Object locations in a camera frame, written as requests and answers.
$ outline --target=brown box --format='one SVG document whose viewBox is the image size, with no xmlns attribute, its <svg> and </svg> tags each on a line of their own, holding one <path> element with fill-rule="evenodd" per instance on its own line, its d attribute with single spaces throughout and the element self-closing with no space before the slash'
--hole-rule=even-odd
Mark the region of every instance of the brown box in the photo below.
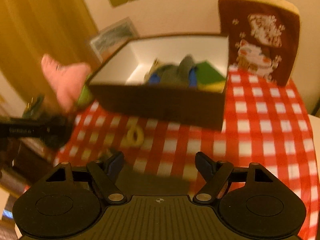
<svg viewBox="0 0 320 240">
<path fill-rule="evenodd" d="M 219 0 L 229 65 L 285 86 L 299 46 L 298 9 L 285 0 Z"/>
<path fill-rule="evenodd" d="M 180 34 L 130 40 L 121 46 L 87 81 L 107 111 L 179 122 L 221 130 L 225 92 L 144 84 L 144 76 L 157 58 L 179 64 L 191 54 L 208 61 L 223 76 L 228 70 L 228 37 L 223 34 Z"/>
</svg>

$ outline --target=black device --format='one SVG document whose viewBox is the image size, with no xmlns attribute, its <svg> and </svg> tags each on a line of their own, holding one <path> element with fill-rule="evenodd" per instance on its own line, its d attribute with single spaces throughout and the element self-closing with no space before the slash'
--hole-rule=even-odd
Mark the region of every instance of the black device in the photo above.
<svg viewBox="0 0 320 240">
<path fill-rule="evenodd" d="M 61 115 L 37 120 L 0 116 L 0 138 L 40 138 L 51 149 L 64 146 L 72 131 L 73 121 Z"/>
<path fill-rule="evenodd" d="M 214 162 L 198 152 L 206 180 L 189 196 L 126 196 L 115 186 L 121 152 L 86 167 L 58 164 L 14 204 L 13 217 L 31 239 L 300 239 L 306 208 L 259 163 Z M 233 182 L 245 182 L 228 192 Z"/>
</svg>

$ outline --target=metal screw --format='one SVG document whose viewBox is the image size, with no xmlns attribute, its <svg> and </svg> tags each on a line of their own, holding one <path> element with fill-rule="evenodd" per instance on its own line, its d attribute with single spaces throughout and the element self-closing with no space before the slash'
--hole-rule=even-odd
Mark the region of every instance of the metal screw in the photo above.
<svg viewBox="0 0 320 240">
<path fill-rule="evenodd" d="M 110 194 L 108 196 L 108 199 L 111 200 L 111 201 L 121 201 L 124 199 L 124 196 L 122 194 L 119 194 L 119 193 L 113 193 L 113 194 Z"/>
<path fill-rule="evenodd" d="M 196 195 L 196 199 L 199 201 L 205 202 L 205 201 L 209 201 L 211 199 L 211 196 L 206 193 L 201 193 L 201 194 Z"/>
</svg>

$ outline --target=yellow item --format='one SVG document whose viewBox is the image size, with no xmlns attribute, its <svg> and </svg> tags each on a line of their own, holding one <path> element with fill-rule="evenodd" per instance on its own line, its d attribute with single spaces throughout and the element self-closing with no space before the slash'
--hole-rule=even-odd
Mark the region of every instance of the yellow item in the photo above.
<svg viewBox="0 0 320 240">
<path fill-rule="evenodd" d="M 140 147 L 144 141 L 144 133 L 140 126 L 130 127 L 127 133 L 127 142 L 130 147 Z"/>
<path fill-rule="evenodd" d="M 204 90 L 204 91 L 210 91 L 210 92 L 222 92 L 224 89 L 224 86 L 226 84 L 226 81 L 221 81 L 209 85 L 202 85 L 198 83 L 198 89 Z"/>
</svg>

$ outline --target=blue item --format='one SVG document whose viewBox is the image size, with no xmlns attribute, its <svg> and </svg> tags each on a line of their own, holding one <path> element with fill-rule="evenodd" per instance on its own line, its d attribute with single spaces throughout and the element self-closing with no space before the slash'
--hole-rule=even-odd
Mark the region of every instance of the blue item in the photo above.
<svg viewBox="0 0 320 240">
<path fill-rule="evenodd" d="M 160 83 L 160 77 L 157 74 L 152 74 L 148 80 L 149 84 L 158 84 Z"/>
<path fill-rule="evenodd" d="M 197 76 L 196 69 L 192 68 L 189 72 L 189 87 L 196 88 L 197 87 Z"/>
<path fill-rule="evenodd" d="M 9 219 L 13 219 L 13 215 L 12 215 L 12 212 L 11 211 L 8 211 L 8 210 L 3 210 L 2 212 L 2 215 L 6 218 L 9 218 Z"/>
<path fill-rule="evenodd" d="M 159 84 L 160 77 L 156 73 L 154 73 L 150 76 L 148 83 L 149 84 Z M 189 72 L 189 87 L 190 88 L 197 87 L 197 76 L 196 76 L 196 69 L 195 68 L 192 68 Z"/>
</svg>

